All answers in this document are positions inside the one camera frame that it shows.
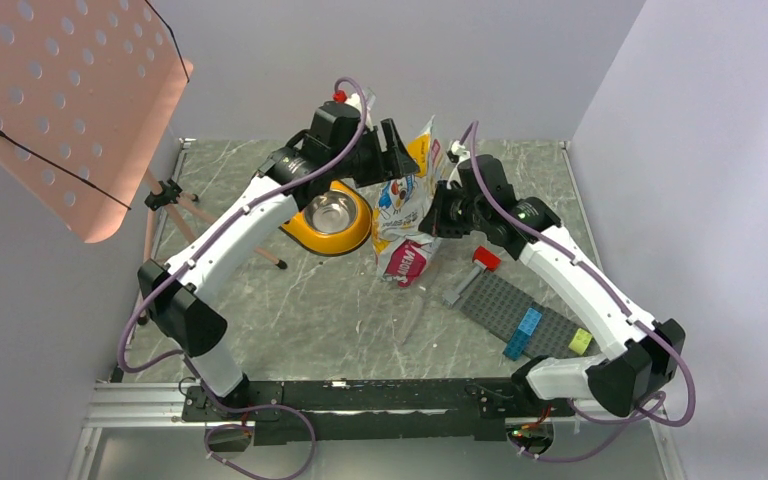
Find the cat food bag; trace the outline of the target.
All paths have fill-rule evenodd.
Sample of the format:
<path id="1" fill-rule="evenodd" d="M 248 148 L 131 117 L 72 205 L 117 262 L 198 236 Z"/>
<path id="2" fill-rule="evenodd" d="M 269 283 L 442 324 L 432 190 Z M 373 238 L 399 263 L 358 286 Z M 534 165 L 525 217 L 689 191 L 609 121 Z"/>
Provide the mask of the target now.
<path id="1" fill-rule="evenodd" d="M 446 145 L 429 120 L 407 151 L 419 171 L 386 182 L 373 208 L 371 240 L 376 275 L 408 287 L 427 270 L 441 241 L 419 231 L 429 213 L 437 183 L 448 173 Z"/>

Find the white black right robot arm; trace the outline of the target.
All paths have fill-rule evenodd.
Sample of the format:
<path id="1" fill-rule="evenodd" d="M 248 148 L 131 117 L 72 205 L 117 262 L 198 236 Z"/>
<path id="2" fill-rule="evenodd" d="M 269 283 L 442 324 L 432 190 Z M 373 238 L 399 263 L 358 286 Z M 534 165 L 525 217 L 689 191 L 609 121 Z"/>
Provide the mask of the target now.
<path id="1" fill-rule="evenodd" d="M 608 413 L 628 417 L 682 375 L 687 407 L 675 423 L 688 423 L 696 385 L 681 356 L 684 328 L 674 319 L 657 320 L 622 294 L 547 203 L 516 196 L 500 160 L 480 155 L 459 163 L 456 172 L 454 181 L 437 183 L 420 231 L 450 239 L 483 233 L 547 283 L 600 349 L 587 357 L 541 355 L 520 367 L 511 377 L 514 407 L 531 416 L 553 400 L 594 400 Z"/>

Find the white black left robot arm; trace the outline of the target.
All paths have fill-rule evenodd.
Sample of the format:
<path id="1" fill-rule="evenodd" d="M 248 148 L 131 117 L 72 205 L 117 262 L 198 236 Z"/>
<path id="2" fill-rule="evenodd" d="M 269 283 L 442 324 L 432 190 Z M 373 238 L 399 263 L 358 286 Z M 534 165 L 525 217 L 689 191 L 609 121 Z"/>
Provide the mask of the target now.
<path id="1" fill-rule="evenodd" d="M 325 194 L 336 180 L 359 187 L 418 172 L 393 119 L 369 126 L 365 108 L 327 101 L 308 128 L 271 152 L 240 197 L 194 242 L 137 278 L 147 317 L 179 348 L 224 420 L 249 406 L 249 379 L 226 340 L 227 320 L 212 306 L 228 277 L 264 240 Z"/>

